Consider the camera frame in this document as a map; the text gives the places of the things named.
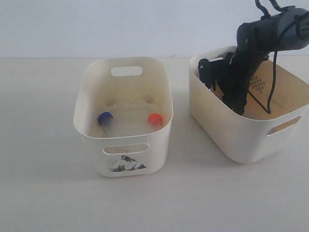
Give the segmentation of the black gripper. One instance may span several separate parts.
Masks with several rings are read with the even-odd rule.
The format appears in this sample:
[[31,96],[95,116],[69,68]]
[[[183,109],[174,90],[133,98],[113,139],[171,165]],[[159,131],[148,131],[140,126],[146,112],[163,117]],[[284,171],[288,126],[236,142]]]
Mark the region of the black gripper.
[[209,90],[215,91],[218,85],[223,103],[241,116],[247,105],[251,79],[268,58],[268,52],[250,53],[237,47],[217,59],[202,58],[198,62],[198,78]]

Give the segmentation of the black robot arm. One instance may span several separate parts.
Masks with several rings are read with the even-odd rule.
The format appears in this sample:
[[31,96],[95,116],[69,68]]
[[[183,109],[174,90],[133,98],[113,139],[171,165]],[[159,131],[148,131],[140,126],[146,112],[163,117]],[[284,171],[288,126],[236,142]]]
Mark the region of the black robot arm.
[[237,29],[237,45],[221,60],[202,58],[198,61],[198,78],[207,89],[220,88],[223,103],[238,115],[243,115],[252,77],[260,65],[279,51],[300,50],[309,44],[309,12],[294,5],[280,7],[271,4],[278,14],[271,15],[260,1],[256,7],[261,18],[242,23]]

